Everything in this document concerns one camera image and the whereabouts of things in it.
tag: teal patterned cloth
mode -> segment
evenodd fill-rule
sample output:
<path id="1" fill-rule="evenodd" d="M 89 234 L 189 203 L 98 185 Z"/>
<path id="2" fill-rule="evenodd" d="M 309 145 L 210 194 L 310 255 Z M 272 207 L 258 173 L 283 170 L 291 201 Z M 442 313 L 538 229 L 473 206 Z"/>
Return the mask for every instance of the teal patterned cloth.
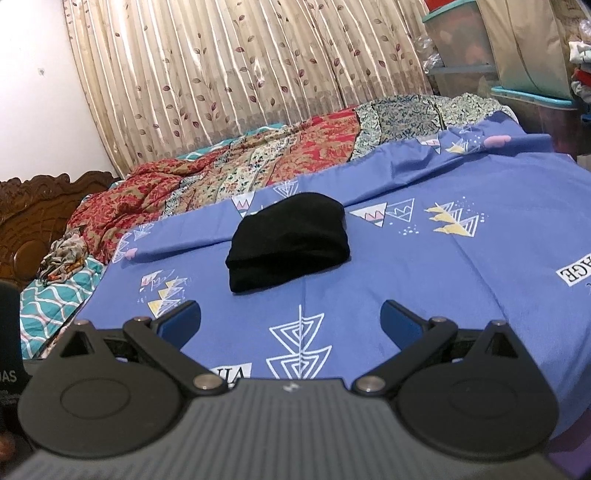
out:
<path id="1" fill-rule="evenodd" d="M 64 283 L 44 287 L 37 279 L 21 293 L 21 350 L 32 358 L 47 339 L 92 294 L 105 266 L 88 257 L 85 266 Z"/>

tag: black beanie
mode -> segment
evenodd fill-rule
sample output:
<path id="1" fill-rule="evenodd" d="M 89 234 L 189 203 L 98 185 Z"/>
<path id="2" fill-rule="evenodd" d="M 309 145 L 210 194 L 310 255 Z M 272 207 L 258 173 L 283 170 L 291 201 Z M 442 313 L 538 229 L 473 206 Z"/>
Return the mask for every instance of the black beanie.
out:
<path id="1" fill-rule="evenodd" d="M 298 193 L 247 215 L 226 259 L 230 290 L 267 288 L 347 261 L 343 206 L 320 193 Z"/>

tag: stacked clothes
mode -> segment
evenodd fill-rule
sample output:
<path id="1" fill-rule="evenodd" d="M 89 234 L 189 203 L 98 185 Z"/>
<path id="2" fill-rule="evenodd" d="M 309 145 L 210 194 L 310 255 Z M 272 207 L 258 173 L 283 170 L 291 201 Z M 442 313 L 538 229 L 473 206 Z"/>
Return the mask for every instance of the stacked clothes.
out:
<path id="1" fill-rule="evenodd" d="M 575 95 L 591 105 L 591 44 L 571 41 L 569 47 L 570 61 L 576 65 L 571 87 Z"/>

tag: beige curtain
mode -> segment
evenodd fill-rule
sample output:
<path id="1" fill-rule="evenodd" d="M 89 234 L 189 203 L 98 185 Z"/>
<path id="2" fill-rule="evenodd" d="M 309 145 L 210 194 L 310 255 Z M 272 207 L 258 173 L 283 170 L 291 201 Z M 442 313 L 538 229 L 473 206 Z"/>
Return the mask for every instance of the beige curtain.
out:
<path id="1" fill-rule="evenodd" d="M 418 4 L 64 0 L 64 11 L 97 129 L 125 175 L 262 125 L 428 93 L 411 39 Z"/>

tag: plastic storage box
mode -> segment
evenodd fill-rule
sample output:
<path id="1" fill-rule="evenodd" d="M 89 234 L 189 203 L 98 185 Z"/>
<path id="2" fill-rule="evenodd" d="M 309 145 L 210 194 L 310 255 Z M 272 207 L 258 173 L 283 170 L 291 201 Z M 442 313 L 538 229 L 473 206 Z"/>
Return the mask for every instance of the plastic storage box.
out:
<path id="1" fill-rule="evenodd" d="M 451 98 L 464 93 L 475 93 L 488 98 L 491 89 L 500 85 L 494 65 L 443 67 L 431 69 L 429 75 L 435 78 L 439 93 Z"/>
<path id="2" fill-rule="evenodd" d="M 494 87 L 491 96 L 511 108 L 521 128 L 529 134 L 549 134 L 554 149 L 573 158 L 589 153 L 591 135 L 581 122 L 582 111 L 571 100 Z"/>
<path id="3" fill-rule="evenodd" d="M 476 0 L 456 0 L 423 17 L 446 67 L 494 65 L 491 42 Z"/>

